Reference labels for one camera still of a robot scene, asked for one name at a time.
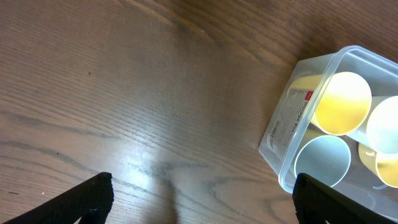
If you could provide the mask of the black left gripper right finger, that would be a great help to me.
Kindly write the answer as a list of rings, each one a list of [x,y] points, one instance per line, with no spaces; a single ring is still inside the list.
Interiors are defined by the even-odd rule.
[[[393,224],[306,173],[295,181],[292,199],[300,224]]]

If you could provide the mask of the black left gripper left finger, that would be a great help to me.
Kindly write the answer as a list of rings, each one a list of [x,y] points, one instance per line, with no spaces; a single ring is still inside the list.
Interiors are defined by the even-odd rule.
[[[6,224],[105,224],[114,202],[111,179],[101,172]]]

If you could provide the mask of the grey plastic cup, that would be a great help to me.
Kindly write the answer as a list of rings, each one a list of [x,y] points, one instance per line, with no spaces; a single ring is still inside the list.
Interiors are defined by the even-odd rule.
[[[294,161],[294,174],[308,174],[321,183],[334,187],[348,173],[351,151],[337,136],[321,135],[303,138]]]

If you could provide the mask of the white plastic cup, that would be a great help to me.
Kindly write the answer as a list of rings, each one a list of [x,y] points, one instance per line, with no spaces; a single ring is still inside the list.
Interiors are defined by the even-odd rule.
[[[367,118],[348,137],[383,154],[397,154],[397,96],[374,96]]]

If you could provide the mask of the yellow plastic cup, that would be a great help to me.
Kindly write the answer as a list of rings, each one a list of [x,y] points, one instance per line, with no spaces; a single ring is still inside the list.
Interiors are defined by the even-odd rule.
[[[310,122],[326,134],[346,135],[363,124],[371,102],[371,89],[363,77],[353,72],[336,73]]]

